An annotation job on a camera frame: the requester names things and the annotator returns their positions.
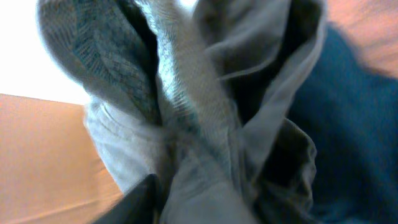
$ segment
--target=navy blue cloth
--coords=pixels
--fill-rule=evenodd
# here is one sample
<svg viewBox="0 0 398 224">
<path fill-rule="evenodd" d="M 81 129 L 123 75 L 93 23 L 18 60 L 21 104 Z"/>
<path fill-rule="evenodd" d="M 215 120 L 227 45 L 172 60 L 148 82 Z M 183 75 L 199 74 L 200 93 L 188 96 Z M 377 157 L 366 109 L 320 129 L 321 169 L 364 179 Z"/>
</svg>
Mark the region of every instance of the navy blue cloth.
<svg viewBox="0 0 398 224">
<path fill-rule="evenodd" d="M 312 214 L 325 222 L 398 223 L 398 81 L 361 67 L 329 28 L 289 118 L 317 147 Z"/>
</svg>

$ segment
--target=wooden floor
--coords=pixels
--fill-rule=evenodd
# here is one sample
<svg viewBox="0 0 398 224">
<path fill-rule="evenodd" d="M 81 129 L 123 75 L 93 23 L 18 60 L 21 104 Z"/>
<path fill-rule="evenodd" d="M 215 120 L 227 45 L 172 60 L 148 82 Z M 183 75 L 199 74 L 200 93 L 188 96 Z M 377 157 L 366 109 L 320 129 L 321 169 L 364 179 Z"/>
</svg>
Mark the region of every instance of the wooden floor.
<svg viewBox="0 0 398 224">
<path fill-rule="evenodd" d="M 362 62 L 398 78 L 398 0 L 329 0 L 329 17 L 359 47 Z"/>
</svg>

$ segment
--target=brown surface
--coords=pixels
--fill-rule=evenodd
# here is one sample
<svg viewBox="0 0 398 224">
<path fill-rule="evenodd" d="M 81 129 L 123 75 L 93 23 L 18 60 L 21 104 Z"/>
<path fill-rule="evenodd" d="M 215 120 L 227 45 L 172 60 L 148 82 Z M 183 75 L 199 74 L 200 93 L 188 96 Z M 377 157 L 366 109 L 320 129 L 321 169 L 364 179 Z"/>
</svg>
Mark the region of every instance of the brown surface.
<svg viewBox="0 0 398 224">
<path fill-rule="evenodd" d="M 367 65 L 398 78 L 398 1 L 329 0 L 330 20 L 359 47 Z"/>
<path fill-rule="evenodd" d="M 0 95 L 0 223 L 86 223 L 120 192 L 79 105 Z"/>
</svg>

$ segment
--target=clothing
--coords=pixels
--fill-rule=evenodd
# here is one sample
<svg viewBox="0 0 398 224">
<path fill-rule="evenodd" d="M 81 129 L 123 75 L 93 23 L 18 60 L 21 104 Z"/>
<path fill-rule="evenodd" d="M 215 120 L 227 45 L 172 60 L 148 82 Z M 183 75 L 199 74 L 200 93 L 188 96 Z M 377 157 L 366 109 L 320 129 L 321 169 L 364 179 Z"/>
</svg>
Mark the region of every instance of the clothing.
<svg viewBox="0 0 398 224">
<path fill-rule="evenodd" d="M 85 123 L 121 190 L 157 177 L 160 222 L 313 223 L 315 146 L 285 114 L 325 12 L 321 0 L 204 0 L 191 23 L 166 0 L 43 0 L 39 24 L 93 95 Z"/>
<path fill-rule="evenodd" d="M 289 118 L 317 146 L 312 214 L 324 222 L 398 222 L 398 81 L 361 67 L 328 29 Z"/>
</svg>

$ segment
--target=gray fabric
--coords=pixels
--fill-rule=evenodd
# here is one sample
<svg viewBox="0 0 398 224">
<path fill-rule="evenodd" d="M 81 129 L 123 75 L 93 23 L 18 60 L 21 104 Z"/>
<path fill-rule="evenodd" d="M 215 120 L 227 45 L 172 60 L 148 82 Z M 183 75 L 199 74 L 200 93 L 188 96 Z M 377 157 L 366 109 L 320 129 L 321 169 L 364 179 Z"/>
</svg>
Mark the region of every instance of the gray fabric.
<svg viewBox="0 0 398 224">
<path fill-rule="evenodd" d="M 162 222 L 255 223 L 254 207 L 310 222 L 315 147 L 285 114 L 319 57 L 323 1 L 202 0 L 192 21 L 171 0 L 38 8 L 49 52 L 93 95 L 85 124 L 124 193 L 155 174 Z M 294 136 L 301 148 L 277 147 Z M 276 151 L 297 160 L 290 175 L 267 174 L 285 166 Z"/>
</svg>

